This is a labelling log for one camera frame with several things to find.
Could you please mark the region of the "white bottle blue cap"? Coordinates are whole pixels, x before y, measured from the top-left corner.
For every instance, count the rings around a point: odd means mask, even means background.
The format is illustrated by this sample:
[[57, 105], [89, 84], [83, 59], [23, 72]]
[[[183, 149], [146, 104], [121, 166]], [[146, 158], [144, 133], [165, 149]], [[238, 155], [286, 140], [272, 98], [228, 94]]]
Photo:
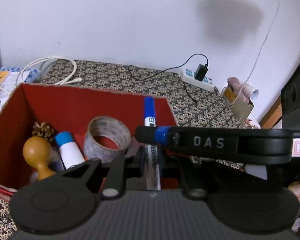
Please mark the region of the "white bottle blue cap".
[[85, 158], [70, 132], [58, 133], [55, 141], [65, 169], [85, 162]]

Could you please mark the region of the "white rolled paper tube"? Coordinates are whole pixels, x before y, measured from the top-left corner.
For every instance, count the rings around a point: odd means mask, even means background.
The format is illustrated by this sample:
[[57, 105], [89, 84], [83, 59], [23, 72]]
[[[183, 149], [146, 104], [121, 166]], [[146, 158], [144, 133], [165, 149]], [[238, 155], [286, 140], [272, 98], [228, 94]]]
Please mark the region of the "white rolled paper tube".
[[258, 89], [250, 83], [243, 86], [243, 93], [250, 101], [256, 100], [259, 95]]

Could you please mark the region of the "wooden gourd stamp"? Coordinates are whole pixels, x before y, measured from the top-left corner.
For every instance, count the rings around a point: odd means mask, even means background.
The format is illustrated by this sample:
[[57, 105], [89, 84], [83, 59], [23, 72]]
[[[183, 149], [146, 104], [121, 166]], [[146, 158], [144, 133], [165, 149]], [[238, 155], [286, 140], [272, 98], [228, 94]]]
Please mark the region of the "wooden gourd stamp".
[[38, 180], [46, 179], [55, 174], [49, 169], [51, 152], [51, 145], [41, 137], [34, 136], [25, 141], [23, 156], [28, 165], [37, 170]]

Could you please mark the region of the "white power strip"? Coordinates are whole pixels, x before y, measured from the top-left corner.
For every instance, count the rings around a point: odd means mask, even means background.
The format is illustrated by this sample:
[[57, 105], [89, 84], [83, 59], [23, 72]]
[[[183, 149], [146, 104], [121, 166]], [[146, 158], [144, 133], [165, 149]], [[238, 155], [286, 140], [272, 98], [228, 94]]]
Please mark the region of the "white power strip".
[[181, 70], [181, 72], [179, 73], [179, 77], [185, 83], [191, 84], [198, 88], [207, 90], [209, 92], [212, 92], [214, 90], [215, 85], [211, 78], [208, 78], [207, 76], [205, 76], [202, 81], [199, 81], [194, 78], [194, 74], [195, 74], [194, 71], [185, 68], [185, 69]]

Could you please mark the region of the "patterned floral table cloth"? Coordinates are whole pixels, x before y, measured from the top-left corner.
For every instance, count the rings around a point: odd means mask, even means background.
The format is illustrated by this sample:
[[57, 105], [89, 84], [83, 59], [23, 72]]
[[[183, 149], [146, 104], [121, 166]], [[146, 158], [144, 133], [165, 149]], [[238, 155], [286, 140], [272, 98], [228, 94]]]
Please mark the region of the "patterned floral table cloth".
[[[42, 74], [40, 84], [56, 83], [70, 74], [70, 68], [72, 64], [66, 63], [65, 60], [52, 63], [47, 74], [45, 76]], [[164, 72], [145, 81], [136, 81], [128, 69], [137, 79], [145, 79], [160, 72], [120, 64], [77, 61], [74, 77], [81, 77], [82, 82], [75, 86], [163, 96], [169, 101], [177, 117], [177, 123], [181, 126], [243, 128], [217, 88], [208, 92], [186, 83], [186, 90], [197, 100], [197, 103], [194, 103], [187, 95], [178, 74]], [[17, 227], [11, 218], [8, 202], [0, 199], [0, 239], [9, 239], [16, 231]]]

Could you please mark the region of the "clear packing tape roll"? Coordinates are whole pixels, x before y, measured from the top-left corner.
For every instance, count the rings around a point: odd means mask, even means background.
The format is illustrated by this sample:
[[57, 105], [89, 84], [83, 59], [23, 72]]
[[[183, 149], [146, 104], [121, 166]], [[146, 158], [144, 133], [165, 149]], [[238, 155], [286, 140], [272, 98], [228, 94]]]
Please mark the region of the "clear packing tape roll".
[[109, 116], [97, 116], [89, 122], [83, 144], [86, 159], [98, 158], [109, 163], [125, 154], [131, 143], [131, 133], [121, 121]]

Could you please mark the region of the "black power adapter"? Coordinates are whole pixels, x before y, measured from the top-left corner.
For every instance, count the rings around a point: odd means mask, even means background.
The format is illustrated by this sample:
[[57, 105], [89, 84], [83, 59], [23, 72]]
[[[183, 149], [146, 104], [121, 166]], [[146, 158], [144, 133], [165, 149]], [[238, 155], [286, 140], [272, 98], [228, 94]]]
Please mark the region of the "black power adapter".
[[203, 81], [208, 71], [208, 64], [199, 64], [195, 72], [194, 78], [198, 81]]

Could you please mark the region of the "pink plush toy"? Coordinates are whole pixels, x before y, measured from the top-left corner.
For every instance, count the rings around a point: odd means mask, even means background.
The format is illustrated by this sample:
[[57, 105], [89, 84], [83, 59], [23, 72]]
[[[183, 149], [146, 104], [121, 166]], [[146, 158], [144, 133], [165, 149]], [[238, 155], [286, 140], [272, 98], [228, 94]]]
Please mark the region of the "pink plush toy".
[[243, 91], [239, 92], [241, 89], [241, 84], [238, 78], [229, 77], [228, 87], [232, 89], [233, 93], [237, 96], [238, 100], [241, 100], [245, 103], [249, 103], [249, 99], [245, 96]]

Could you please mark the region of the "beige paper gift bag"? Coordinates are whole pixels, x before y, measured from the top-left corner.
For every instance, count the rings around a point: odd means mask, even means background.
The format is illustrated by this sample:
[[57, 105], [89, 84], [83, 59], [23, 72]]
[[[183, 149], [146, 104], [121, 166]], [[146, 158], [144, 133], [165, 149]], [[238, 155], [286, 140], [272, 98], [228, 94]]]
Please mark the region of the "beige paper gift bag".
[[254, 108], [253, 103], [251, 101], [249, 103], [246, 103], [241, 99], [235, 100], [235, 94], [230, 88], [223, 88], [222, 96], [226, 100], [234, 116], [239, 120], [239, 123], [244, 126], [246, 120], [248, 119], [250, 113]]

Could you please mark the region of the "blue whiteboard marker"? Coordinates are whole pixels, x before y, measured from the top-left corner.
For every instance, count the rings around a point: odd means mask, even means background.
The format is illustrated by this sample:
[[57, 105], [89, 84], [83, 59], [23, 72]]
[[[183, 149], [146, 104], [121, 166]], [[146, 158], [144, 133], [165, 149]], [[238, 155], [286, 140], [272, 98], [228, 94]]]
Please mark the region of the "blue whiteboard marker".
[[144, 125], [151, 129], [146, 134], [145, 150], [147, 157], [146, 180], [148, 190], [161, 190], [159, 151], [154, 143], [153, 127], [156, 126], [155, 104], [152, 97], [146, 97], [144, 100]]

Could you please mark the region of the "pine cone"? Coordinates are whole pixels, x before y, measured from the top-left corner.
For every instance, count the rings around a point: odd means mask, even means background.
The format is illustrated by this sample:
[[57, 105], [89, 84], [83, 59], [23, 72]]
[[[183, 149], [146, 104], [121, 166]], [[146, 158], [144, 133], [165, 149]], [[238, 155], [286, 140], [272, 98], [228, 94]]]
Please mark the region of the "pine cone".
[[55, 137], [55, 129], [45, 122], [35, 122], [32, 129], [32, 136], [38, 136], [48, 142], [52, 142]]

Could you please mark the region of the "blue checkered cloth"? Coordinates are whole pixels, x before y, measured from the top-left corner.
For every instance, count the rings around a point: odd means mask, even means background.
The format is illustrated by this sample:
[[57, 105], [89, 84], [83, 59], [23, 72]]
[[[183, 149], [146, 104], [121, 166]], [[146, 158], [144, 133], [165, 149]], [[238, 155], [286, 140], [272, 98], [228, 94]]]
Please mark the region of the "blue checkered cloth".
[[42, 79], [39, 70], [30, 68], [21, 74], [20, 68], [0, 68], [0, 97], [10, 94], [20, 83], [37, 83]]

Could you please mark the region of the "red cardboard box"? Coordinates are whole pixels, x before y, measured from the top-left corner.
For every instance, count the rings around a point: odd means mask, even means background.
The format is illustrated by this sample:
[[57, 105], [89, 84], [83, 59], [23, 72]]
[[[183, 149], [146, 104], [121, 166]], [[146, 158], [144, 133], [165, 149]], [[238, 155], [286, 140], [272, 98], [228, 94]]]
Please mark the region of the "red cardboard box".
[[111, 116], [130, 133], [143, 125], [144, 94], [74, 86], [21, 84], [0, 111], [0, 194], [11, 196], [27, 185], [34, 171], [23, 158], [24, 142], [35, 122], [71, 132], [83, 147], [89, 122]]

